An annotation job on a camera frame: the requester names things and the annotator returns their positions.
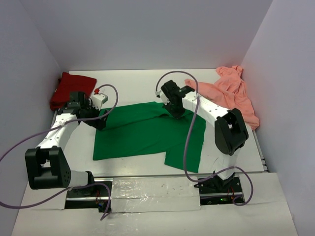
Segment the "green t-shirt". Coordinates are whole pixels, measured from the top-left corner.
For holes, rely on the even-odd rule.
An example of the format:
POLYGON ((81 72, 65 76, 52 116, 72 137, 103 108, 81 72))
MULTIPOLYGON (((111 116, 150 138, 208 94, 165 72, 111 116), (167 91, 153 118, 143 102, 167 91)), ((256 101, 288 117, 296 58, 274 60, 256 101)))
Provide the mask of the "green t-shirt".
POLYGON ((148 102, 116 107, 108 116, 106 127, 96 131, 93 160, 165 153, 164 164, 183 169, 186 153, 189 172, 197 173, 204 143, 206 121, 197 116, 189 132, 193 112, 185 111, 179 119, 172 117, 162 103, 148 102))

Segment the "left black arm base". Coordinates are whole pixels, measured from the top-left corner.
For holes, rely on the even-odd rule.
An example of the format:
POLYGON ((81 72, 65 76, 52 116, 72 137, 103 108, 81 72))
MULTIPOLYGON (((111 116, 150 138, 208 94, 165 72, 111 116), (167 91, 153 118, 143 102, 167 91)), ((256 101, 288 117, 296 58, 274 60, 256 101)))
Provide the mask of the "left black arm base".
POLYGON ((109 193, 103 185, 72 189, 66 194, 65 209, 97 209, 99 213, 110 213, 107 208, 109 193))

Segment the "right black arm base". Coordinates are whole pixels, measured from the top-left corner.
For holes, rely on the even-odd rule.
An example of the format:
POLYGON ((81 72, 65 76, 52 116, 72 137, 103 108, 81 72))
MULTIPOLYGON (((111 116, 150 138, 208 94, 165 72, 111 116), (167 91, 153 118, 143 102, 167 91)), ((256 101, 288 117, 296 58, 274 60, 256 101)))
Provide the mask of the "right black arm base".
POLYGON ((199 190, 200 204, 202 206, 243 204, 245 202, 240 179, 235 175, 226 180, 214 177, 207 181, 196 183, 194 188, 199 190))

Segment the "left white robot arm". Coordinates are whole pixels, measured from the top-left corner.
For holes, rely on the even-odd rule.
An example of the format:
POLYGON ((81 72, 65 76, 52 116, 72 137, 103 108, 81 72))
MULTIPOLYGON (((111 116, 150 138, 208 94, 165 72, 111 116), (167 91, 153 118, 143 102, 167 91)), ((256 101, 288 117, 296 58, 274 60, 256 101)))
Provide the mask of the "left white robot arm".
POLYGON ((30 148, 25 153, 31 189, 78 187, 85 196, 96 191, 93 174, 71 170, 63 151, 80 119, 97 130, 106 127, 107 118, 99 118, 99 115, 107 100, 105 94, 88 98, 84 92, 70 93, 69 101, 57 111, 53 129, 36 148, 30 148))

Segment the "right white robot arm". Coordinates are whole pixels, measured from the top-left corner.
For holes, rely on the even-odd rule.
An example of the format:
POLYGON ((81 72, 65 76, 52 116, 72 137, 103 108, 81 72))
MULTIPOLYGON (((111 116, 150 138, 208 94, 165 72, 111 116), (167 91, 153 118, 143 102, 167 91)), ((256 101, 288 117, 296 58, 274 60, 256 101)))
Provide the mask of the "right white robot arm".
POLYGON ((186 110, 193 112, 188 135, 184 147, 183 167, 186 177, 195 183, 208 181, 214 177, 214 187, 219 192, 225 192, 231 186, 230 178, 234 176, 236 160, 241 149, 249 138, 248 131, 240 110, 232 110, 219 106, 204 98, 199 89, 184 86, 180 88, 170 80, 161 89, 155 89, 156 97, 163 102, 163 107, 174 117, 180 118, 186 110), (190 136, 196 117, 200 116, 214 128, 214 142, 222 153, 215 162, 211 176, 201 179, 192 179, 187 170, 187 152, 190 136))

